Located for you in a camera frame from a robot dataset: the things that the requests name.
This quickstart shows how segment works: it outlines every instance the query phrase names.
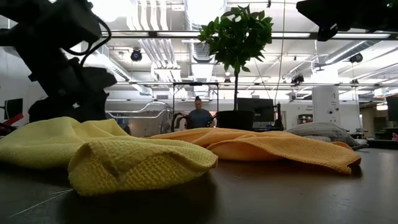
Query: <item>microfiber cloth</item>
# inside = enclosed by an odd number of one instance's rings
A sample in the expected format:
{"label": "microfiber cloth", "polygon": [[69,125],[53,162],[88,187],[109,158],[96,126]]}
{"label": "microfiber cloth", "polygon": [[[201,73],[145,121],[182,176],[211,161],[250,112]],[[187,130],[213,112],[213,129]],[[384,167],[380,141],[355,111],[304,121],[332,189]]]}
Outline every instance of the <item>microfiber cloth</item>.
{"label": "microfiber cloth", "polygon": [[183,141],[127,135],[114,119],[38,121],[0,139],[0,161],[35,168],[68,167],[81,195],[162,189],[201,176],[217,156]]}
{"label": "microfiber cloth", "polygon": [[152,136],[182,140],[205,147],[219,159],[275,161],[290,159],[350,174],[349,165],[360,164],[361,156],[343,142],[323,142],[281,131],[255,133],[235,129],[198,128]]}

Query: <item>red object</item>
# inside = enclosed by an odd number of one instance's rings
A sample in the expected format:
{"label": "red object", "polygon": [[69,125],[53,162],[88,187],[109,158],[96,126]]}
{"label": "red object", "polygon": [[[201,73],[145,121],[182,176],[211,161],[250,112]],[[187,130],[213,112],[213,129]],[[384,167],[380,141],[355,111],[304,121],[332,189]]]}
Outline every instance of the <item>red object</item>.
{"label": "red object", "polygon": [[3,124],[6,124],[8,126],[11,126],[12,124],[14,124],[15,122],[21,120],[22,118],[24,118],[24,115],[22,113],[18,114],[17,116],[8,119],[7,121],[3,122]]}

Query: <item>desk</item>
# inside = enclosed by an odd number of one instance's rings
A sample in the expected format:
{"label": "desk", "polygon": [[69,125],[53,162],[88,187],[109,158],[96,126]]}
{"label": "desk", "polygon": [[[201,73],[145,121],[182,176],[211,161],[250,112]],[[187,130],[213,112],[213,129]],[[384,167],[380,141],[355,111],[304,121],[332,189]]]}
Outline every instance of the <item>desk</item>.
{"label": "desk", "polygon": [[291,161],[220,161],[171,189],[92,198],[56,197],[70,188],[64,170],[1,164],[0,223],[397,223],[398,151],[358,153],[355,175]]}

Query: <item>plant pot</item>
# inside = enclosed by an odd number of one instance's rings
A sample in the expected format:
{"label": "plant pot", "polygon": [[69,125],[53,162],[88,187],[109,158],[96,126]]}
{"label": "plant pot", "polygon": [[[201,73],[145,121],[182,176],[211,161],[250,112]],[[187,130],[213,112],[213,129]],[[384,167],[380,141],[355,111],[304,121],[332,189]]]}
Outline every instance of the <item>plant pot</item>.
{"label": "plant pot", "polygon": [[252,131],[254,111],[219,111],[217,127]]}

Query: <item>orange towel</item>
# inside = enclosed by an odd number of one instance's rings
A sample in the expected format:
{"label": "orange towel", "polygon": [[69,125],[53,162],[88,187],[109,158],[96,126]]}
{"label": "orange towel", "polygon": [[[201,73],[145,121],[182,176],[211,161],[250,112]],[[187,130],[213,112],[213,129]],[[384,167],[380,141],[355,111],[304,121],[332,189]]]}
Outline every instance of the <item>orange towel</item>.
{"label": "orange towel", "polygon": [[235,161],[275,161],[290,159],[325,166],[350,174],[350,164],[360,164],[361,156],[343,142],[327,143],[281,131],[255,133],[222,128],[198,128],[152,136],[181,140],[205,147],[219,159]]}

